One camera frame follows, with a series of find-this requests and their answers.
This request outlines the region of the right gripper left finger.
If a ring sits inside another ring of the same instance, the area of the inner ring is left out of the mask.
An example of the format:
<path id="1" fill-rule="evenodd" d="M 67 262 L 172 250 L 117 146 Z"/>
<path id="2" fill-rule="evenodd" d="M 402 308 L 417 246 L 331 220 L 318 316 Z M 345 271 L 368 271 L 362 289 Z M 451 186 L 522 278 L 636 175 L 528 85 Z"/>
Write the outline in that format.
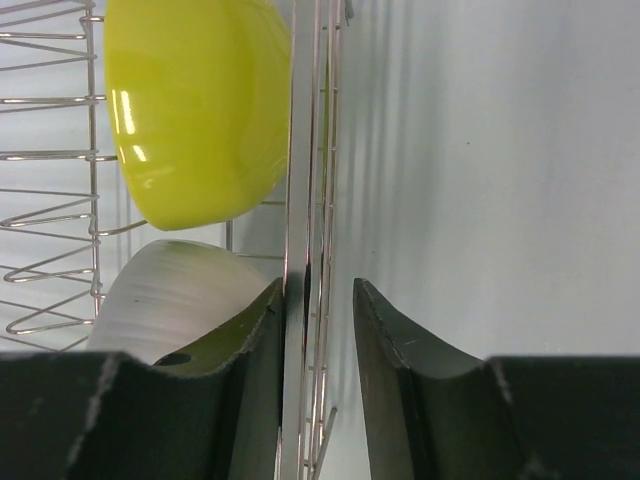
<path id="1" fill-rule="evenodd" d="M 1 357 L 5 479 L 270 479 L 282 283 L 153 366 L 120 352 Z"/>

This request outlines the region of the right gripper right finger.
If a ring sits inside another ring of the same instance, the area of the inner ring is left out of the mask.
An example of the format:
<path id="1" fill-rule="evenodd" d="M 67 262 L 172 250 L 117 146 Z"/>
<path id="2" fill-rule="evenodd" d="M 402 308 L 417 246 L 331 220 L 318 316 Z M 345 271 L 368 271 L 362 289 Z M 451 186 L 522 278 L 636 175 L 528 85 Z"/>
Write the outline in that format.
<path id="1" fill-rule="evenodd" d="M 635 479 L 635 356 L 479 359 L 366 279 L 353 319 L 375 479 Z"/>

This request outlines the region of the metal wire dish rack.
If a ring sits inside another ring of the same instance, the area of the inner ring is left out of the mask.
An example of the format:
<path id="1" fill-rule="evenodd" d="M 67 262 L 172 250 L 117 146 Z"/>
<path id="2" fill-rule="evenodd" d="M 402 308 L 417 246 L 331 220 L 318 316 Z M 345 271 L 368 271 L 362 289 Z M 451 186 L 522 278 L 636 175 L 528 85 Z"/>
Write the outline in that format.
<path id="1" fill-rule="evenodd" d="M 282 283 L 281 422 L 270 479 L 316 479 L 336 416 L 325 405 L 325 356 L 339 37 L 350 3 L 295 1 L 284 19 L 288 151 L 272 193 L 234 219 L 163 231 L 137 209 L 115 150 L 108 2 L 1 5 L 1 357 L 90 352 L 111 285 L 153 241 L 224 248 Z"/>

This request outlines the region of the lime green bowl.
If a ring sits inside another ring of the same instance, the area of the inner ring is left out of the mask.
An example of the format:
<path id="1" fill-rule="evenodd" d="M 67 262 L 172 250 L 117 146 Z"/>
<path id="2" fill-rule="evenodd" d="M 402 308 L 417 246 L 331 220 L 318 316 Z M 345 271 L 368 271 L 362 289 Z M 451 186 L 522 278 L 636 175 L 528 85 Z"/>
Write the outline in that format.
<path id="1" fill-rule="evenodd" d="M 271 1 L 110 1 L 104 72 L 129 193 L 163 231 L 234 219 L 286 170 L 290 33 Z"/>

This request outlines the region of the white bowl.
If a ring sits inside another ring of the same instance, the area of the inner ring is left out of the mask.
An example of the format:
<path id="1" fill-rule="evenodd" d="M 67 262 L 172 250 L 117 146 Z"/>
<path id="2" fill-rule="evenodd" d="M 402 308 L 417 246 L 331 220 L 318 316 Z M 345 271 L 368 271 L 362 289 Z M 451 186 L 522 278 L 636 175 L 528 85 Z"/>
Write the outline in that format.
<path id="1" fill-rule="evenodd" d="M 224 248 L 153 241 L 117 275 L 86 349 L 124 352 L 152 365 L 241 313 L 269 284 L 248 261 Z"/>

